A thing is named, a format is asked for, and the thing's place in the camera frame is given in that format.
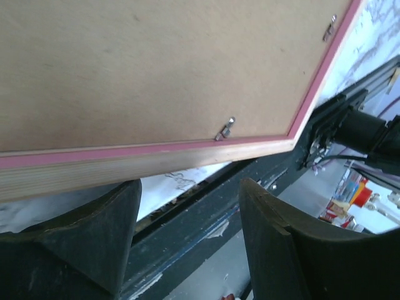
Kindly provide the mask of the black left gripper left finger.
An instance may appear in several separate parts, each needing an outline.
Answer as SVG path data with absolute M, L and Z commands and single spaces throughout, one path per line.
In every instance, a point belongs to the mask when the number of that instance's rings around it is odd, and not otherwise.
M 140 180 L 19 233 L 1 234 L 1 299 L 118 299 Z

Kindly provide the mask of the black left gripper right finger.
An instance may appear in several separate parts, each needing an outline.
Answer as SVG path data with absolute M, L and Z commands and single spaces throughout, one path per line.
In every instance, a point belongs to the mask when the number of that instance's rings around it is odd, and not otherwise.
M 255 299 L 398 299 L 399 231 L 365 234 L 312 217 L 241 181 Z

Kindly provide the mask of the pink wooden picture frame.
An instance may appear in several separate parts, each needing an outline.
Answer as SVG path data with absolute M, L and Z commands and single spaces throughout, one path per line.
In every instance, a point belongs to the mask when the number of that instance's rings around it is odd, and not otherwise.
M 4 203 L 170 173 L 228 161 L 240 161 L 294 149 L 348 39 L 364 1 L 348 1 L 344 18 L 331 19 L 322 40 L 327 48 L 286 134 L 232 137 L 230 117 L 212 139 L 66 149 L 1 150 L 1 201 Z

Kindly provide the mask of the brown frame backing board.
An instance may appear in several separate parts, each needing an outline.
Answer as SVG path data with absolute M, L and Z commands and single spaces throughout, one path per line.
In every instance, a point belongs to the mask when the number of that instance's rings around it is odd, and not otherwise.
M 348 1 L 2 1 L 1 150 L 283 135 Z

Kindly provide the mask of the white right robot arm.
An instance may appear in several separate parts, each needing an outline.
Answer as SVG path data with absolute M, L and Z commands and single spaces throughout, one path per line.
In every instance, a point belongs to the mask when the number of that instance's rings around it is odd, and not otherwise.
M 393 191 L 399 191 L 399 116 L 385 121 L 357 109 L 341 116 L 330 140 L 359 153 L 359 156 L 335 154 L 324 161 L 350 162 L 350 168 L 363 177 Z

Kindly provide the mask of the red yellow blue object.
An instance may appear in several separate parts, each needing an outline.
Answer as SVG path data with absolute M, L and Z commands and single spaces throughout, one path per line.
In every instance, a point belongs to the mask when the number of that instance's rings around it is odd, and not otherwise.
M 343 187 L 339 200 L 343 203 L 348 203 L 362 208 L 372 195 L 372 191 L 366 187 L 368 180 L 360 176 L 356 180 L 350 180 Z

